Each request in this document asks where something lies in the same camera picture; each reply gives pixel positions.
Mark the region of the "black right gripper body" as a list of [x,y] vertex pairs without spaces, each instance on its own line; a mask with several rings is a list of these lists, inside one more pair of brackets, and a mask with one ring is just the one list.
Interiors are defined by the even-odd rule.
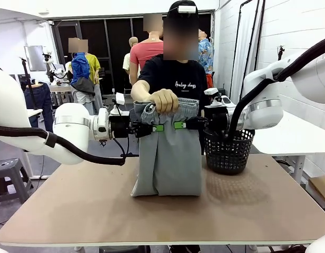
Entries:
[[204,116],[208,119],[208,127],[212,131],[226,131],[229,128],[229,113],[226,106],[206,106]]

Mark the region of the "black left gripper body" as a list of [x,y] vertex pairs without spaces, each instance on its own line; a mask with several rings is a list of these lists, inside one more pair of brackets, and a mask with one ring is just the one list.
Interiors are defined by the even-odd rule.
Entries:
[[129,115],[110,115],[109,116],[109,133],[112,139],[127,138],[130,125]]

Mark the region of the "person's right hand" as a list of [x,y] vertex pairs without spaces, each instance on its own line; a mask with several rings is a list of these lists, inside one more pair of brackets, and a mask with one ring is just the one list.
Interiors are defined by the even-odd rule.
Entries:
[[175,112],[179,107],[178,97],[169,89],[161,89],[152,93],[149,101],[155,103],[158,113]]

